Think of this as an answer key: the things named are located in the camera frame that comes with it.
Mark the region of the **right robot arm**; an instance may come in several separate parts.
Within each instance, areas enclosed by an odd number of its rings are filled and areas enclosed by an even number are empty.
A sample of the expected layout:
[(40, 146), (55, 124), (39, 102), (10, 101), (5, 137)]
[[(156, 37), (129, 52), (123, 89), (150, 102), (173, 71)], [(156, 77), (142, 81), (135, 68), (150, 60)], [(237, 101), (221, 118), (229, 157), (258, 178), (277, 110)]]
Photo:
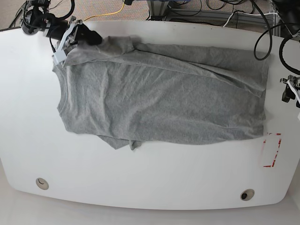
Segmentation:
[(52, 51), (55, 54), (65, 53), (70, 46), (79, 42), (88, 45), (99, 45), (102, 37), (95, 31), (90, 30), (82, 20), (72, 16), (75, 9), (75, 1), (71, 1), (70, 11), (62, 16), (56, 17), (49, 12), (49, 0), (27, 0), (22, 7), (21, 28), (27, 35), (33, 35), (42, 31), (49, 40), (56, 39), (59, 45)]

